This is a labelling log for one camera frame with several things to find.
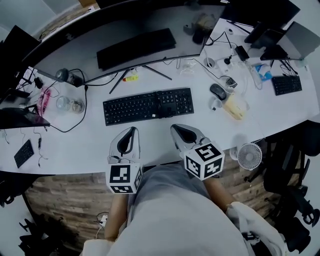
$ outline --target black and white marker cube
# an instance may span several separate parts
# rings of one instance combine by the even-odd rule
[[[139,163],[108,164],[105,181],[114,194],[135,194],[142,175],[142,166]]]
[[[184,168],[202,181],[220,173],[224,161],[225,153],[213,141],[184,154]]]

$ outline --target white sleeve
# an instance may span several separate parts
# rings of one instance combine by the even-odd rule
[[[226,215],[241,233],[252,232],[258,235],[272,256],[284,256],[286,252],[289,253],[279,232],[250,207],[233,202],[229,205]]]
[[[113,244],[105,239],[85,241],[82,256],[107,256]]]

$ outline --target black mouse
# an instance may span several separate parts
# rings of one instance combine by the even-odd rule
[[[227,98],[226,91],[217,83],[214,83],[210,86],[210,91],[216,95],[220,101],[223,101]]]

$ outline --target glass jar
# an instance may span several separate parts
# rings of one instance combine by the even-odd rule
[[[85,104],[81,99],[73,99],[61,96],[56,100],[56,107],[59,110],[80,114],[85,109]]]

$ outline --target computer keyboard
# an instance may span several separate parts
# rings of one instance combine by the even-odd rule
[[[194,113],[190,88],[162,90],[103,102],[106,126]]]
[[[34,150],[31,145],[30,139],[27,140],[26,143],[19,149],[19,151],[15,154],[14,160],[16,166],[20,168],[30,157],[34,155]]]
[[[302,91],[299,76],[274,76],[272,83],[276,96]]]

